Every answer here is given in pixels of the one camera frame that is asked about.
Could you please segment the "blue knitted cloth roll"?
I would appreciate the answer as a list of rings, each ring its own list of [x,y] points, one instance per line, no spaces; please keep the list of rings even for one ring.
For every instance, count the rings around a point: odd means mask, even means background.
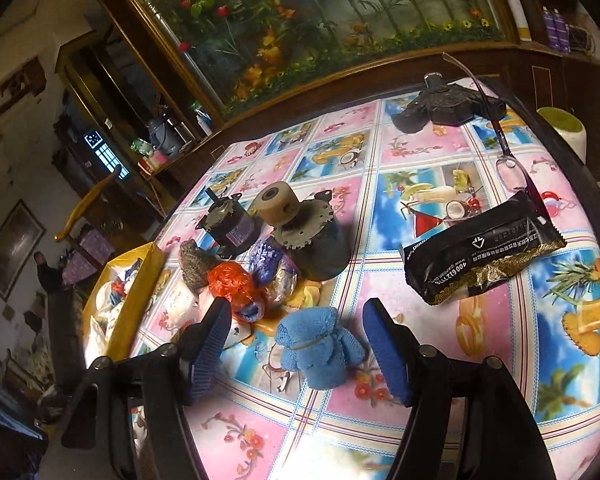
[[[366,356],[362,344],[340,325],[338,310],[332,307],[310,307],[286,315],[274,339],[283,348],[283,369],[302,373],[314,390],[340,387],[348,380],[348,370]]]

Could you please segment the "brown mesh scrubber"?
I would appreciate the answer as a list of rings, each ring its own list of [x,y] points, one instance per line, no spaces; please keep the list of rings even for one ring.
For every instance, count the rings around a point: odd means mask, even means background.
[[[216,256],[201,249],[194,240],[181,242],[178,262],[187,288],[196,294],[209,284],[208,273],[221,263]]]

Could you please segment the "black gold snack packet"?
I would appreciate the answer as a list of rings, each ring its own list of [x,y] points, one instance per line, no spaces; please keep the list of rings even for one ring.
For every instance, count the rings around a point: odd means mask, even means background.
[[[520,191],[483,214],[402,247],[400,255],[407,285],[435,306],[461,290],[480,295],[565,246],[550,217]]]

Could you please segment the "yellow cardboard box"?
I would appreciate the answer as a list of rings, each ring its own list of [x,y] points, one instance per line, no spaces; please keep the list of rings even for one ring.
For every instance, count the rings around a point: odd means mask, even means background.
[[[106,263],[82,312],[86,366],[100,356],[120,361],[131,354],[165,261],[162,250],[147,243]]]

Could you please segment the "black gear motor with roller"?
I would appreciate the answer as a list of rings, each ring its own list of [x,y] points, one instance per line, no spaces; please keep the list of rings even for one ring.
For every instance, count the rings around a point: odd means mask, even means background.
[[[330,200],[332,191],[298,200],[294,190],[277,181],[256,197],[254,209],[272,226],[274,240],[311,281],[328,281],[340,274],[351,258],[349,244]]]

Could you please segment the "colourful printed tablecloth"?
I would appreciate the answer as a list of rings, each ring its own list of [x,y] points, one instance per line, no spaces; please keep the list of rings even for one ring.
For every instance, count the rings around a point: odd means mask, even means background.
[[[405,134],[391,115],[407,102],[395,96],[358,104],[224,148],[157,236],[166,265],[132,350],[149,352],[177,333],[160,321],[166,296],[183,281],[181,242],[213,247],[196,229],[211,203],[206,188],[240,193],[244,205],[277,180],[302,200],[331,190],[352,257],[321,289],[302,288],[300,304],[336,308],[360,334],[363,304],[376,297],[396,322],[447,356],[499,356],[539,424],[556,476],[592,477],[600,454],[600,229],[591,224],[592,209],[580,204],[555,151],[509,113],[506,139],[566,246],[482,296],[431,307],[407,285],[400,248],[504,202],[509,192],[486,120]],[[274,330],[272,323],[238,328],[212,390],[187,414],[210,477],[386,478],[408,411],[376,361],[366,358],[339,388],[316,391],[280,367]]]

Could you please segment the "wooden chair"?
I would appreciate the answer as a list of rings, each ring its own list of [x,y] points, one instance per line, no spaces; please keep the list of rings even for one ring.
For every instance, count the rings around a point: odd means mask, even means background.
[[[99,197],[102,195],[102,192],[104,192],[108,186],[112,185],[119,179],[121,171],[122,165],[117,164],[111,174],[108,174],[106,178],[103,178],[97,182],[82,198],[82,200],[79,201],[79,203],[70,212],[69,217],[62,229],[54,235],[54,240],[56,240],[57,243],[60,243],[63,240],[68,240],[71,237],[71,232],[76,225],[76,222],[84,217],[84,214],[86,214],[91,206],[94,205],[96,200],[99,199]]]

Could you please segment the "eyeglasses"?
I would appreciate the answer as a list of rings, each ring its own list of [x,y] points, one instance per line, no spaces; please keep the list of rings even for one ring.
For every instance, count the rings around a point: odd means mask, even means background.
[[[498,156],[495,169],[504,185],[504,188],[506,188],[506,190],[512,194],[525,192],[529,196],[535,208],[539,211],[539,214],[546,220],[550,220],[550,215],[548,214],[541,193],[536,188],[527,170],[524,169],[524,166],[522,166],[521,162],[516,159],[512,150],[510,149],[506,135],[500,124],[500,120],[498,119],[498,114],[496,114],[496,108],[490,103],[488,97],[483,91],[483,88],[480,86],[480,82],[478,81],[477,77],[471,73],[471,70],[465,64],[460,62],[460,60],[457,58],[454,58],[454,56],[450,55],[449,53],[443,52],[442,58],[445,60],[445,62],[453,64],[462,70],[476,86],[476,91],[479,93],[482,106],[489,117],[496,140],[498,140],[498,146],[501,150],[501,155]]]

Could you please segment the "blue thermos jug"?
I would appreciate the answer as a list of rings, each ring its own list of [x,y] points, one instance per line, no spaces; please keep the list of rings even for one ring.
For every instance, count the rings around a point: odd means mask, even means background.
[[[173,157],[181,151],[183,141],[176,129],[164,117],[148,122],[149,140],[155,150],[166,157]]]

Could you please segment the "black cast machine part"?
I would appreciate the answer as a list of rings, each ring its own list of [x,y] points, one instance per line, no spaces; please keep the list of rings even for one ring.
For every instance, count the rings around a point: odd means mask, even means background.
[[[430,122],[436,126],[459,127],[479,116],[498,122],[506,116],[506,103],[488,96],[474,82],[475,89],[448,84],[439,73],[424,76],[425,88],[404,107],[391,115],[393,125],[403,133],[418,133]]]

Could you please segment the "dark wooden cabinet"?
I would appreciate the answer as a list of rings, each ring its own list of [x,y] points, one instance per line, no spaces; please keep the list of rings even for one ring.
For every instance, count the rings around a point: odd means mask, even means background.
[[[57,69],[72,96],[129,168],[125,189],[135,198],[180,198],[228,144],[263,136],[318,114],[385,96],[420,84],[438,70],[449,78],[458,69],[442,53],[457,56],[476,75],[509,88],[530,110],[551,105],[580,118],[588,133],[585,163],[600,176],[600,61],[553,50],[541,0],[507,0],[518,41],[448,44],[412,51],[305,84],[248,112],[219,122],[193,102],[166,49],[151,35],[126,0],[96,0],[155,91],[151,103],[126,81],[107,50],[108,32],[91,32],[60,51]],[[173,157],[155,150],[148,122],[164,117],[183,146]]]

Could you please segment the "purple bottles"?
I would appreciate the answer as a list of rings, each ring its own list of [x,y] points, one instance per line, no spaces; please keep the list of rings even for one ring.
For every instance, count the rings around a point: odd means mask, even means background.
[[[543,8],[543,18],[550,47],[558,52],[569,53],[569,28],[557,10]]]

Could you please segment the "framed wall picture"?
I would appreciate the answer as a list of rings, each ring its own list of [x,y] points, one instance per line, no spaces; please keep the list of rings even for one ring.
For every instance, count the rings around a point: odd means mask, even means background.
[[[45,226],[23,200],[18,200],[0,227],[0,298],[6,301]]]

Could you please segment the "flower garden wall painting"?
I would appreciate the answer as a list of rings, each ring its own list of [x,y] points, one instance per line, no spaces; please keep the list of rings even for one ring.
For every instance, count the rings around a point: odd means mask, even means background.
[[[126,0],[219,122],[412,51],[518,41],[507,0]]]

